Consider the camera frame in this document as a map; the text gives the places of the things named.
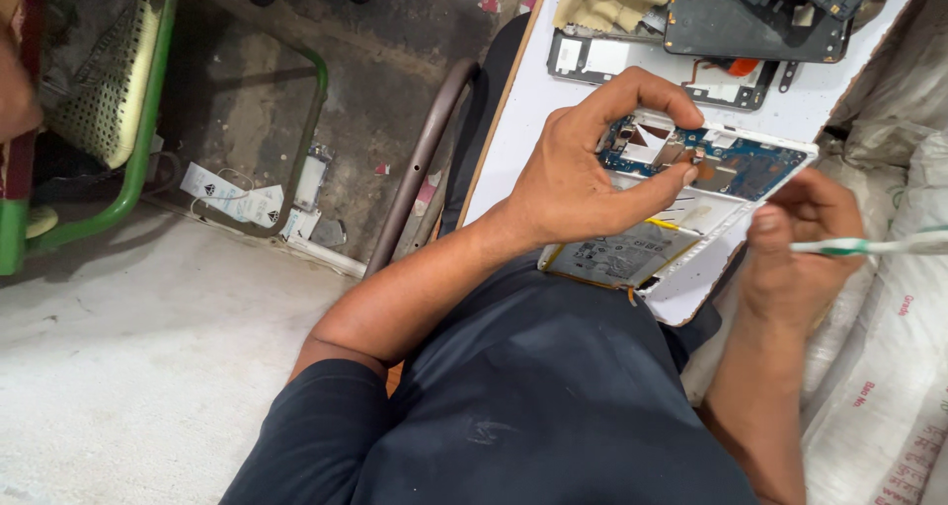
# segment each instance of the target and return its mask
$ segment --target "blue circuit board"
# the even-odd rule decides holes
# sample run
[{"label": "blue circuit board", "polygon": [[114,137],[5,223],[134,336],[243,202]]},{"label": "blue circuit board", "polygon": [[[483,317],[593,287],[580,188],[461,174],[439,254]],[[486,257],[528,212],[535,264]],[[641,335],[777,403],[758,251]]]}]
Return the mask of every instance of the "blue circuit board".
[{"label": "blue circuit board", "polygon": [[[633,120],[634,117],[627,116],[612,124],[599,153],[599,161],[608,170],[651,177],[668,165],[621,158],[626,139],[620,136],[620,132],[634,130]],[[695,155],[698,149],[705,151],[705,159],[698,164],[699,178],[692,184],[693,187],[750,201],[765,196],[807,158],[807,154],[802,151],[762,146],[759,142],[740,138],[730,148],[712,148],[702,140],[707,133],[707,129],[703,128],[676,127],[674,133],[677,140],[683,142],[679,159]]]}]

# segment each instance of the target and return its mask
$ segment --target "white work table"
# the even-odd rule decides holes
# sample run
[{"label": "white work table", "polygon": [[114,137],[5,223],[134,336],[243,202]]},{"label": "white work table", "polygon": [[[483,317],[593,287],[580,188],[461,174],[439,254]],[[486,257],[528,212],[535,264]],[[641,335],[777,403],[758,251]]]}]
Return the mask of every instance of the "white work table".
[{"label": "white work table", "polygon": [[[908,1],[887,0],[882,14],[851,37],[846,56],[840,62],[800,64],[786,93],[777,90],[784,72],[781,63],[759,110],[740,111],[705,104],[699,107],[711,122],[791,140],[815,141]],[[501,99],[482,150],[462,222],[477,220],[510,194],[547,115],[555,109],[576,105],[595,89],[593,85],[554,78],[547,73],[557,2],[537,1],[511,79],[507,81],[507,94]],[[665,52],[659,45],[633,43],[631,47],[638,66],[656,75],[662,75],[663,67],[669,63],[691,62]],[[748,224],[749,220],[719,237],[647,297],[646,303],[657,318],[670,325],[681,325],[692,318],[741,246]]]}]

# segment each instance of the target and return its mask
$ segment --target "white floor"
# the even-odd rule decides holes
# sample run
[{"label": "white floor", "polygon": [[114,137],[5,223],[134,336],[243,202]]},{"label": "white floor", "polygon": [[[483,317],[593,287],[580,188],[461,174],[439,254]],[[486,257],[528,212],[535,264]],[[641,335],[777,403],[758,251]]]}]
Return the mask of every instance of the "white floor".
[{"label": "white floor", "polygon": [[0,504],[216,503],[354,281],[141,205],[0,279]]}]

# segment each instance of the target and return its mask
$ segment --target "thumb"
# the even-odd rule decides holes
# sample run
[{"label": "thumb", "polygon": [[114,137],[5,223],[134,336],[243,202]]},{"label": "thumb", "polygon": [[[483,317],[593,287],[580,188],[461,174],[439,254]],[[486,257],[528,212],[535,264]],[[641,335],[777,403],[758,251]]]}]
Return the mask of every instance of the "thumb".
[{"label": "thumb", "polygon": [[747,241],[757,268],[768,270],[790,264],[790,243],[793,242],[790,216],[779,206],[767,203],[753,213]]},{"label": "thumb", "polygon": [[679,162],[646,181],[611,195],[611,214],[619,216],[623,229],[629,229],[668,209],[675,197],[698,176],[690,162]]}]

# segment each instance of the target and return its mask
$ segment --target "dirty floor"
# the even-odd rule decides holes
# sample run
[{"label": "dirty floor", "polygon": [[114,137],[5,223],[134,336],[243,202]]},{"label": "dirty floor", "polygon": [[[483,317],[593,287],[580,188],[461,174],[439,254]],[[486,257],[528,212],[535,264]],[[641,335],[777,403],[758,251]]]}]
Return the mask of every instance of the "dirty floor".
[{"label": "dirty floor", "polygon": [[[335,158],[318,208],[344,222],[348,241],[334,248],[343,255],[368,260],[441,79],[462,57],[482,60],[523,0],[496,0],[496,12],[493,0],[480,1],[277,0],[267,8],[329,68],[316,141]],[[158,133],[185,162],[239,170],[258,188],[286,184],[315,89],[315,70],[295,51],[207,2],[181,0]],[[376,174],[380,164],[388,175]],[[179,191],[163,197],[184,208],[192,200]]]}]

